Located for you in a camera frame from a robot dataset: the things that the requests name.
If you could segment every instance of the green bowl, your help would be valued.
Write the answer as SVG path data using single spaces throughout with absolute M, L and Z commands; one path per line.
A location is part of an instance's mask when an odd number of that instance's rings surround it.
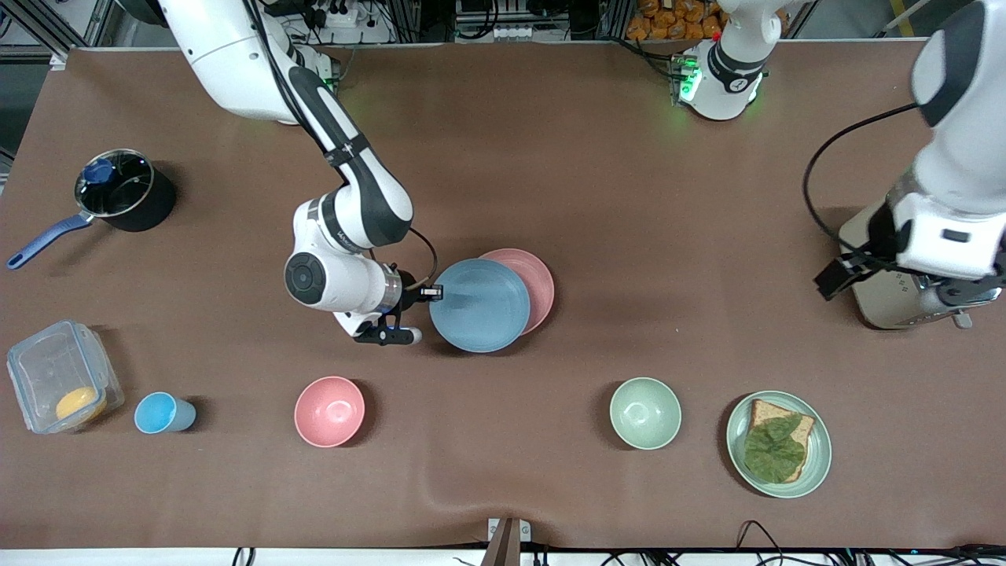
M 681 403 L 661 382 L 634 378 L 612 396 L 612 426 L 633 448 L 656 450 L 674 440 L 681 428 Z
M 817 421 L 807 441 L 807 463 L 804 464 L 800 478 L 793 484 L 770 484 L 757 478 L 744 465 L 744 438 L 747 436 L 747 427 L 750 424 L 751 404 L 756 399 L 810 415 Z M 831 437 L 828 435 L 828 428 L 824 426 L 824 421 L 821 420 L 821 415 L 818 415 L 817 411 L 804 400 L 782 391 L 752 393 L 737 403 L 726 421 L 726 451 L 730 453 L 733 465 L 745 482 L 759 492 L 774 498 L 802 498 L 817 490 L 831 469 Z

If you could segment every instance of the clear food container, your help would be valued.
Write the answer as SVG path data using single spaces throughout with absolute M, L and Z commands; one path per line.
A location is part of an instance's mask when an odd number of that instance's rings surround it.
M 24 424 L 38 434 L 73 430 L 123 404 L 123 390 L 98 335 L 61 321 L 7 353 Z

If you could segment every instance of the toast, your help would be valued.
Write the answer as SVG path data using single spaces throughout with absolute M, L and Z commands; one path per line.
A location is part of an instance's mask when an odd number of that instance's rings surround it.
M 761 399 L 756 399 L 751 403 L 751 422 L 748 425 L 747 430 L 750 430 L 758 425 L 764 423 L 769 419 L 777 419 L 779 417 L 788 417 L 795 414 L 796 411 L 790 411 L 789 409 L 784 409 L 778 405 L 773 405 Z M 804 461 L 800 462 L 797 466 L 797 470 L 793 473 L 793 476 L 786 479 L 783 484 L 793 484 L 800 478 L 800 475 L 804 471 L 804 464 L 807 463 L 807 443 L 811 437 L 811 429 L 814 428 L 814 417 L 808 417 L 803 415 L 803 419 L 800 420 L 800 424 L 797 425 L 796 430 L 790 434 L 790 438 L 797 441 L 798 444 L 804 447 Z

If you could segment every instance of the saucepan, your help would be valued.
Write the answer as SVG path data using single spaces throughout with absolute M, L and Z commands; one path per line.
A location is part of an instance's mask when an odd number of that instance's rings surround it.
M 175 187 L 143 154 L 113 149 L 92 159 L 73 188 L 80 212 L 50 225 L 7 259 L 18 268 L 60 235 L 88 227 L 101 218 L 126 231 L 143 231 L 161 223 L 175 205 Z

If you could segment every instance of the tabletop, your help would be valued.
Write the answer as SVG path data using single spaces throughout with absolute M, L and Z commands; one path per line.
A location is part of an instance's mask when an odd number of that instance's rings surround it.
M 788 547 L 1002 540 L 1001 306 L 968 332 L 883 333 L 812 281 L 836 247 L 804 209 L 803 168 L 910 100 L 919 46 L 782 44 L 728 123 L 674 108 L 617 45 L 359 50 L 339 97 L 442 266 L 514 246 L 555 276 L 548 321 L 488 356 L 447 345 L 424 307 L 405 321 L 427 339 L 381 349 L 297 305 L 293 211 L 341 183 L 310 138 L 221 110 L 178 52 L 74 51 L 0 198 L 4 252 L 73 213 L 76 174 L 110 148 L 150 156 L 179 199 L 154 229 L 99 224 L 0 272 L 0 348 L 74 320 L 126 391 L 83 432 L 41 436 L 3 380 L 0 546 L 430 546 L 485 540 L 500 516 L 560 547 L 732 546 L 748 519 Z M 909 113 L 838 142 L 813 179 L 825 217 L 879 198 L 928 140 Z M 430 265 L 412 237 L 377 256 Z M 360 385 L 367 419 L 318 449 L 293 407 L 329 375 Z M 629 449 L 608 421 L 636 376 L 681 401 L 663 449 Z M 805 498 L 759 495 L 726 455 L 726 416 L 761 390 L 827 423 L 831 473 Z M 153 391 L 192 399 L 194 430 L 139 433 Z

